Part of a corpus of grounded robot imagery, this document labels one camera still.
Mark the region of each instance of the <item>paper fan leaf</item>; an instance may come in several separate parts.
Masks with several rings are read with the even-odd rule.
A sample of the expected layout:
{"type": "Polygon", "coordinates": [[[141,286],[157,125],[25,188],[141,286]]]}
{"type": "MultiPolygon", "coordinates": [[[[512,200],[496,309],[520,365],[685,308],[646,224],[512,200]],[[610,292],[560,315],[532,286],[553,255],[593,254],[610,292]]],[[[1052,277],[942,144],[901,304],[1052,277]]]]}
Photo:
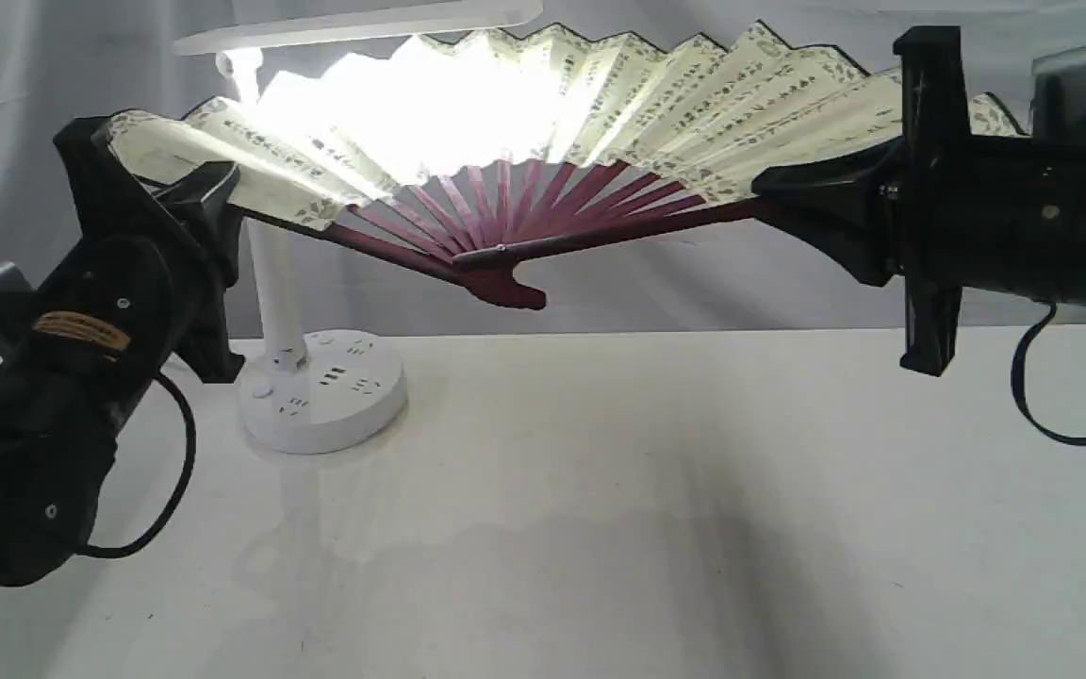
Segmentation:
{"type": "MultiPolygon", "coordinates": [[[[232,161],[230,202],[255,218],[542,309],[517,263],[759,216],[759,173],[897,137],[901,109],[899,72],[790,47],[760,22],[730,50],[697,35],[671,52],[553,25],[413,36],[388,60],[277,74],[254,106],[126,111],[110,133],[142,179],[232,161]]],[[[988,96],[970,112],[976,134],[1021,134],[988,96]]]]}

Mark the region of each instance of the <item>white lamp arm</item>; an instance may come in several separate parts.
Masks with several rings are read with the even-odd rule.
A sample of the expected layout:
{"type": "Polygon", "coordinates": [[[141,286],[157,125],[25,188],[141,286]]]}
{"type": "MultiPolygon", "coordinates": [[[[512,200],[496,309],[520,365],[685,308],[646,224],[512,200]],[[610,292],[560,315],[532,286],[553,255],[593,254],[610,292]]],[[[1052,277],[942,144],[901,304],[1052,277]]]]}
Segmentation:
{"type": "Polygon", "coordinates": [[[285,47],[397,35],[523,25],[543,13],[542,0],[453,0],[371,12],[218,27],[177,39],[176,54],[207,54],[245,47],[285,47]]]}

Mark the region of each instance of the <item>white curtain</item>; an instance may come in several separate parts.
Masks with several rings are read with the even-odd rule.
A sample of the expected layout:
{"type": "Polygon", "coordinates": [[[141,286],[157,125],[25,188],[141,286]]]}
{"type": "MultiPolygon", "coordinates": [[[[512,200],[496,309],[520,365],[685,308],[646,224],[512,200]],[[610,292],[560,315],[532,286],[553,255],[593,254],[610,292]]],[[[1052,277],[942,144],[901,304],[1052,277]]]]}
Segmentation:
{"type": "MultiPolygon", "coordinates": [[[[233,22],[366,10],[396,0],[0,0],[0,261],[34,282],[77,238],[52,135],[74,117],[143,108],[181,115],[223,83],[211,56],[178,58],[177,36],[233,22]]],[[[732,42],[763,17],[796,43],[839,43],[868,68],[894,63],[891,42],[918,23],[964,26],[973,91],[995,90],[1022,121],[1034,56],[1086,45],[1086,3],[1063,0],[544,0],[533,30],[564,22],[590,36],[636,30],[672,47],[696,32],[732,42]]],[[[349,48],[387,53],[395,41],[268,51],[277,68],[317,75],[349,48]]],[[[361,91],[354,93],[362,97],[361,91]]],[[[859,287],[818,251],[761,225],[572,254],[522,267],[546,289],[546,312],[509,312],[464,289],[290,237],[310,328],[384,335],[874,327],[902,324],[902,292],[859,287]]],[[[968,293],[970,323],[1026,324],[1039,311],[1014,298],[968,293]]],[[[1068,320],[1086,320],[1069,310],[1068,320]]],[[[253,276],[229,293],[233,335],[258,334],[253,276]]]]}

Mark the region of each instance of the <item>white table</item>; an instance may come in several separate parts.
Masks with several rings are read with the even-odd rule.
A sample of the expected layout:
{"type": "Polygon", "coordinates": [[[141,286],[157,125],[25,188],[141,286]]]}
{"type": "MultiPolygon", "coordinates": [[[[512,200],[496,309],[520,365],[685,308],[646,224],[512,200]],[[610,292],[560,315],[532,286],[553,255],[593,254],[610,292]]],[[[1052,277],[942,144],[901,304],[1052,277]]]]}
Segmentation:
{"type": "MultiPolygon", "coordinates": [[[[1086,678],[1086,451],[1014,411],[1020,332],[943,379],[901,331],[401,339],[409,411],[320,460],[169,366],[189,496],[138,557],[0,590],[0,678],[1086,678]]],[[[1086,327],[1033,359],[1085,432],[1086,327]]],[[[181,450],[152,390],[96,542],[181,450]]]]}

